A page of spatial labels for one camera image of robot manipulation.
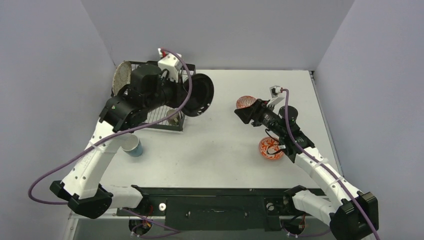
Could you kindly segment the black round plate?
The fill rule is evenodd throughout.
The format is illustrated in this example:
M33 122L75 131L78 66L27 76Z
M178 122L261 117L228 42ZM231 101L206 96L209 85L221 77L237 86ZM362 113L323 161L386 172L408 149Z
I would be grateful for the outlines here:
M191 76L192 92L182 112L189 117L202 115L211 105L214 97L214 84L212 79L204 73Z

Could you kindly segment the speckled oval plate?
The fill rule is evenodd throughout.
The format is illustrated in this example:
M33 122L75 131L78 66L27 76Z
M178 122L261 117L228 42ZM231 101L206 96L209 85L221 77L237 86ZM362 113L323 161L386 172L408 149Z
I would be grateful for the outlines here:
M131 82L132 64L130 61L120 63L112 79L112 96L116 96L122 87Z

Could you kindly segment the white and blue cup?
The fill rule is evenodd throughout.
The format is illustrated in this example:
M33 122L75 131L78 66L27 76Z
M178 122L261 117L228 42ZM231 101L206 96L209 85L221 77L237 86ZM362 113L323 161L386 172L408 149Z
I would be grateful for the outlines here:
M125 142L121 145L122 150L129 156L136 158L143 154L143 146L140 139L136 135L129 135Z

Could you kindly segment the olive green ceramic mug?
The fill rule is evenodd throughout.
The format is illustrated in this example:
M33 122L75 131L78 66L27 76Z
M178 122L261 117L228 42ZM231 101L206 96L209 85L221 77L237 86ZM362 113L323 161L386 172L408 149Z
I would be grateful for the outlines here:
M166 116L168 117L167 122L171 126L179 126L181 123L181 114L175 109L170 109L167 111Z

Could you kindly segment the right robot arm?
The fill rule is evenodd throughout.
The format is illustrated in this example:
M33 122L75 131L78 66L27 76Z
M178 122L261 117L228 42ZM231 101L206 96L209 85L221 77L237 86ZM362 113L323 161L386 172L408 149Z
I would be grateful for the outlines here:
M300 167L325 193L323 199L298 185L287 190L282 207L289 214L309 214L329 226L337 240L362 240L379 229L377 198L350 184L324 158L314 143L297 125L298 110L290 105L273 112L267 102L257 99L252 105L235 109L244 124L265 126L278 137L281 151Z

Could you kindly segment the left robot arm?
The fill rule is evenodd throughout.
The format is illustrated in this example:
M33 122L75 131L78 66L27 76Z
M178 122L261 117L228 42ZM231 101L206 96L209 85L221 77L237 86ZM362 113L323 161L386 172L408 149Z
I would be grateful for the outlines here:
M86 149L72 160L69 174L50 185L74 213L97 219L109 209L130 208L136 215L149 210L149 201L137 185L103 185L101 179L122 145L147 127L150 112L161 106L180 112L187 104L193 79L183 80L180 72L179 66L149 62L116 70L113 96L101 111Z

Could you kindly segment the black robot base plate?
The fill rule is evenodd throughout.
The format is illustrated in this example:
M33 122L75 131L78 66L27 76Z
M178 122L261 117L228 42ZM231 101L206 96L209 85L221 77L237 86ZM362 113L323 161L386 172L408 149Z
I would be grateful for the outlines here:
M289 188L144 187L140 206L117 210L120 217L139 214L165 221L179 231L279 231L281 220L304 215L289 203Z

